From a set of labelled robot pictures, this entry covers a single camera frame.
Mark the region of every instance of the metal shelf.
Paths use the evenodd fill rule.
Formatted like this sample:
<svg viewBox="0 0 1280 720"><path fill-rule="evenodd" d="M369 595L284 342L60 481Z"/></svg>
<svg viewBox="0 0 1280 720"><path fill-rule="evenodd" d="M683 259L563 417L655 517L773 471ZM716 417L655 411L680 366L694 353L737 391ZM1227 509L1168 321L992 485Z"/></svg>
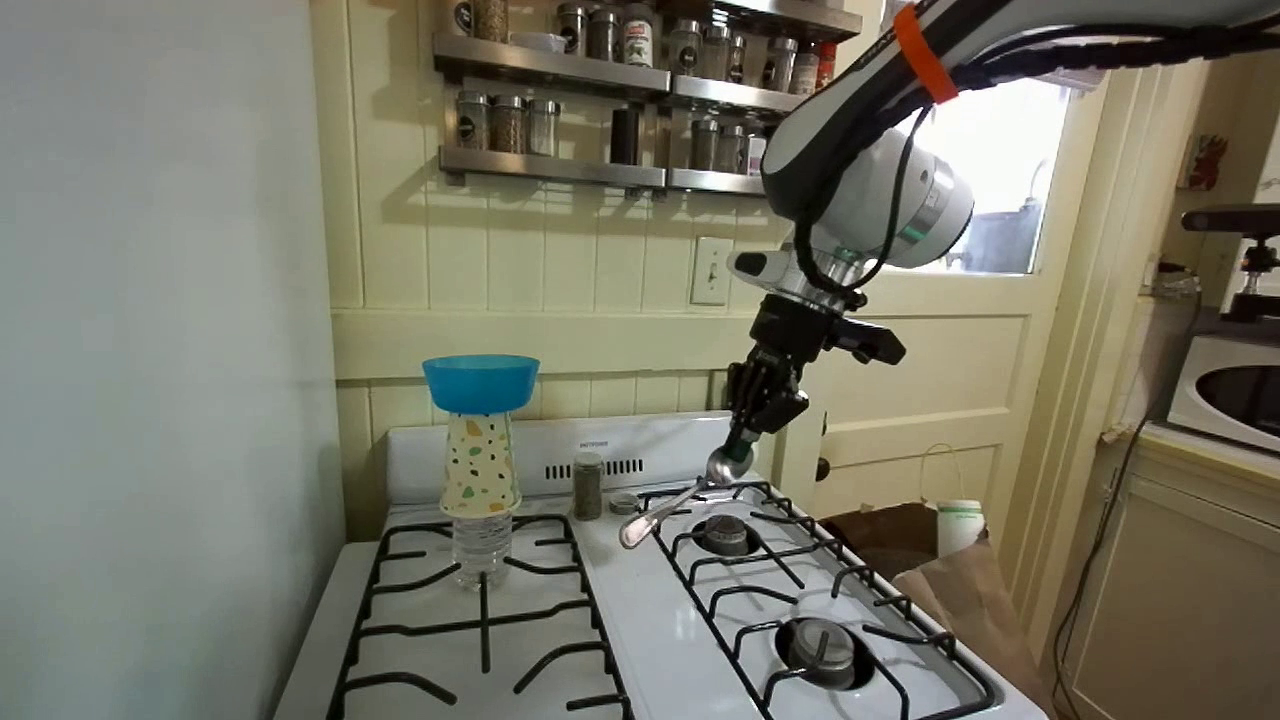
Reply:
<svg viewBox="0 0 1280 720"><path fill-rule="evenodd" d="M712 192L712 197L766 197L761 177L737 172L701 172L701 169L672 169L667 189L675 192Z"/></svg>
<svg viewBox="0 0 1280 720"><path fill-rule="evenodd" d="M557 155L439 147L438 164L453 177L528 177L557 182L667 189L667 169L643 164L570 164Z"/></svg>
<svg viewBox="0 0 1280 720"><path fill-rule="evenodd" d="M492 41L472 41L453 33L438 33L434 46L438 46L438 66L445 77L472 77L479 66L488 77L525 77L525 81L557 77L561 82L595 87L595 90L665 96L672 87L672 72L665 66L537 51L519 42L492 42Z"/></svg>
<svg viewBox="0 0 1280 720"><path fill-rule="evenodd" d="M810 25L821 37L849 41L865 33L865 20L821 0L716 0L721 6L770 17L779 25Z"/></svg>
<svg viewBox="0 0 1280 720"><path fill-rule="evenodd" d="M709 77L675 77L672 96L758 107L758 112L791 112L803 99L791 90L770 90L770 87L729 82L729 81L709 81Z"/></svg>

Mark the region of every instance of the clear plastic cup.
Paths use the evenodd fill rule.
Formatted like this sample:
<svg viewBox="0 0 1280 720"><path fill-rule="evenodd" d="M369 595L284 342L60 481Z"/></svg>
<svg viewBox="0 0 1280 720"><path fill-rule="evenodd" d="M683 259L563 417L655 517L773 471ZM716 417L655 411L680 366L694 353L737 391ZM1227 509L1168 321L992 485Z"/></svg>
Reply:
<svg viewBox="0 0 1280 720"><path fill-rule="evenodd" d="M453 521L453 558L461 562L461 586L498 586L509 573L504 555L511 552L511 517L479 517L479 521Z"/></svg>

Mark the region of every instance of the window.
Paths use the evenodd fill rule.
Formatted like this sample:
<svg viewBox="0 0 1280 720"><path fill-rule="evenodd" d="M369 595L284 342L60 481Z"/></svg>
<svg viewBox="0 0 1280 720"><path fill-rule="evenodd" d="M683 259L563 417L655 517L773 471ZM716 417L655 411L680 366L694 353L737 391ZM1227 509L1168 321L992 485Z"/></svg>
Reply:
<svg viewBox="0 0 1280 720"><path fill-rule="evenodd" d="M923 272L1027 272L1074 90L999 82L937 107L916 142L946 155L975 197L963 239Z"/></svg>

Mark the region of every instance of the white wall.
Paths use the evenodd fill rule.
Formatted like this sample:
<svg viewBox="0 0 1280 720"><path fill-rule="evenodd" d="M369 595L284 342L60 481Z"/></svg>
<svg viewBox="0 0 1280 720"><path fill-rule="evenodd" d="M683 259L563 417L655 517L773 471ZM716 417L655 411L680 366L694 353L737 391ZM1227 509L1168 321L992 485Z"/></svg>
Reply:
<svg viewBox="0 0 1280 720"><path fill-rule="evenodd" d="M1280 112L1277 72L1277 51L1217 61L1196 112L1196 135L1227 138L1227 155L1212 192L1179 189L1172 197L1162 259L1200 272L1204 309L1227 309L1227 297L1246 288L1238 272L1246 248L1233 234L1186 231L1179 221L1192 209L1251 203Z"/></svg>
<svg viewBox="0 0 1280 720"><path fill-rule="evenodd" d="M310 5L0 17L0 715L266 715L339 540Z"/></svg>
<svg viewBox="0 0 1280 720"><path fill-rule="evenodd" d="M511 0L545 26L548 0ZM434 72L439 0L316 0L328 263L350 477L350 527L383 521L379 435L438 419L421 361L537 353L528 417L694 411L739 361L761 290L695 309L695 234L775 248L766 200L628 197L528 179L453 182L438 169L453 87ZM613 99L563 90L563 153L599 155Z"/></svg>

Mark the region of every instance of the spice jar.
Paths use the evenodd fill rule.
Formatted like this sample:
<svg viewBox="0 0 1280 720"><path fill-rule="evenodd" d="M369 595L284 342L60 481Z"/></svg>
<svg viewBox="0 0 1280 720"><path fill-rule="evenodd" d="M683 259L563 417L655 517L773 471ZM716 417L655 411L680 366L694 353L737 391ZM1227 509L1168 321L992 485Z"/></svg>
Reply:
<svg viewBox="0 0 1280 720"><path fill-rule="evenodd" d="M594 5L588 10L588 57L613 61L618 46L618 6Z"/></svg>
<svg viewBox="0 0 1280 720"><path fill-rule="evenodd" d="M622 25L618 61L654 66L654 6L631 0Z"/></svg>
<svg viewBox="0 0 1280 720"><path fill-rule="evenodd" d="M747 172L747 126L721 121L721 147L716 147L716 169L721 172Z"/></svg>
<svg viewBox="0 0 1280 720"><path fill-rule="evenodd" d="M488 126L492 126L488 147L528 153L528 138L532 138L528 96L498 96Z"/></svg>
<svg viewBox="0 0 1280 720"><path fill-rule="evenodd" d="M704 51L704 25L701 20L675 20L667 37L667 66L672 72L695 72Z"/></svg>
<svg viewBox="0 0 1280 720"><path fill-rule="evenodd" d="M802 51L798 37L770 41L770 62L761 82L773 90L791 90L798 51Z"/></svg>
<svg viewBox="0 0 1280 720"><path fill-rule="evenodd" d="M599 521L606 512L606 471L595 461L571 469L571 517Z"/></svg>
<svg viewBox="0 0 1280 720"><path fill-rule="evenodd" d="M798 96L816 90L816 66L821 66L821 51L816 51L816 41L810 41L798 57L798 77L791 77Z"/></svg>
<svg viewBox="0 0 1280 720"><path fill-rule="evenodd" d="M701 51L701 77L729 81L729 57L733 57L733 33L723 25L712 25Z"/></svg>
<svg viewBox="0 0 1280 720"><path fill-rule="evenodd" d="M694 114L690 169L716 169L721 121L716 112Z"/></svg>
<svg viewBox="0 0 1280 720"><path fill-rule="evenodd" d="M453 5L458 25L479 41L509 41L509 0L465 0Z"/></svg>
<svg viewBox="0 0 1280 720"><path fill-rule="evenodd" d="M747 132L747 177L761 172L766 147L770 147L770 138L761 132Z"/></svg>
<svg viewBox="0 0 1280 720"><path fill-rule="evenodd" d="M488 147L488 96L458 90L453 138L458 147Z"/></svg>
<svg viewBox="0 0 1280 720"><path fill-rule="evenodd" d="M733 82L747 81L747 37L744 33L729 33L723 81L733 81Z"/></svg>
<svg viewBox="0 0 1280 720"><path fill-rule="evenodd" d="M563 57L588 57L588 5L570 0L570 5L561 5L557 20L561 20L561 37L563 37Z"/></svg>
<svg viewBox="0 0 1280 720"><path fill-rule="evenodd" d="M532 99L532 126L528 126L532 155L561 155L561 102Z"/></svg>
<svg viewBox="0 0 1280 720"><path fill-rule="evenodd" d="M613 107L608 164L642 164L642 107Z"/></svg>

